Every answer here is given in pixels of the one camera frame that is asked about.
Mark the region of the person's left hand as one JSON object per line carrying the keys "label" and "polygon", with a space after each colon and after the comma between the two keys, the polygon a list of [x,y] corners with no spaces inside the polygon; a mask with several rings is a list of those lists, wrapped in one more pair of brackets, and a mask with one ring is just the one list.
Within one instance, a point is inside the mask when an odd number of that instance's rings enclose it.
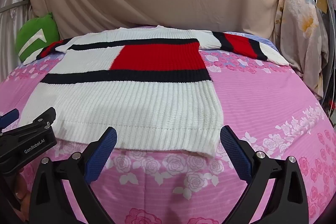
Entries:
{"label": "person's left hand", "polygon": [[24,169],[20,169],[15,176],[15,195],[21,204],[21,208],[16,210],[16,214],[23,221],[29,220],[30,196],[25,178],[22,176]]}

